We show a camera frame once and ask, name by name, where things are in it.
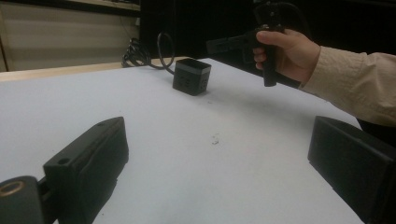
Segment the human hand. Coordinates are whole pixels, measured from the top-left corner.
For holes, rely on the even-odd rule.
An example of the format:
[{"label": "human hand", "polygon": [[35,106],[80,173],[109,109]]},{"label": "human hand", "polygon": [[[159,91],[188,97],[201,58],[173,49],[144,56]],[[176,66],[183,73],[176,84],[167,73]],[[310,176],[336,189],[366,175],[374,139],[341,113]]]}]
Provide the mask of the human hand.
[{"label": "human hand", "polygon": [[[280,32],[260,31],[257,40],[265,45],[277,46],[276,71],[286,77],[305,84],[318,63],[320,46],[305,35],[292,30]],[[262,62],[266,60],[264,48],[253,50],[256,67],[262,69]]]}]

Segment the wall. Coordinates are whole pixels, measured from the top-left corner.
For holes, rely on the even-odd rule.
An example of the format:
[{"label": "wall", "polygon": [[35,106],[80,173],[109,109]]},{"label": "wall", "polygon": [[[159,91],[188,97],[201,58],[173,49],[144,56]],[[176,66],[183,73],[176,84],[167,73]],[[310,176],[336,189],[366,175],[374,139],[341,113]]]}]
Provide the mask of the wall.
[{"label": "wall", "polygon": [[136,18],[0,4],[8,71],[120,62]]}]

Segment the long-sleeved shirt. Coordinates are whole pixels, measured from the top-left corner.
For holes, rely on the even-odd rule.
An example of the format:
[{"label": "long-sleeved shirt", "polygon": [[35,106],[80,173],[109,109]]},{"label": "long-sleeved shirt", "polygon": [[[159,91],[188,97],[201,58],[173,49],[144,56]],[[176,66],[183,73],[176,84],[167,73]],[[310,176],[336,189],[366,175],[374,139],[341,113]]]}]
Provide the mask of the long-sleeved shirt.
[{"label": "long-sleeved shirt", "polygon": [[396,56],[321,47],[312,77],[300,87],[352,116],[396,127]]}]

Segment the white table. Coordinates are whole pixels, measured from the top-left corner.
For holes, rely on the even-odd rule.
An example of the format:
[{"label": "white table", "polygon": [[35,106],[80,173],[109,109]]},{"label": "white table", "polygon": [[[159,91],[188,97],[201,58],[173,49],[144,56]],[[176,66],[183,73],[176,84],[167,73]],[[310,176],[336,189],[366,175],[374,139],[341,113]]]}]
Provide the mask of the white table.
[{"label": "white table", "polygon": [[0,82],[0,181],[42,165],[123,116],[130,161],[94,223],[361,224],[307,157],[331,104],[212,60],[207,92],[172,89],[149,67]]}]

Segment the forearm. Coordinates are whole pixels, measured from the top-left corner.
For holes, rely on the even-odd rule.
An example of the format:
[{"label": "forearm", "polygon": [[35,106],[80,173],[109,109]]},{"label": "forearm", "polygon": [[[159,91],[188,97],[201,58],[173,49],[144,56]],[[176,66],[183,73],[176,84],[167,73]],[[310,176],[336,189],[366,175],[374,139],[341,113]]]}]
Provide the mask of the forearm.
[{"label": "forearm", "polygon": [[358,119],[396,126],[396,56],[321,47],[317,67],[300,89]]}]

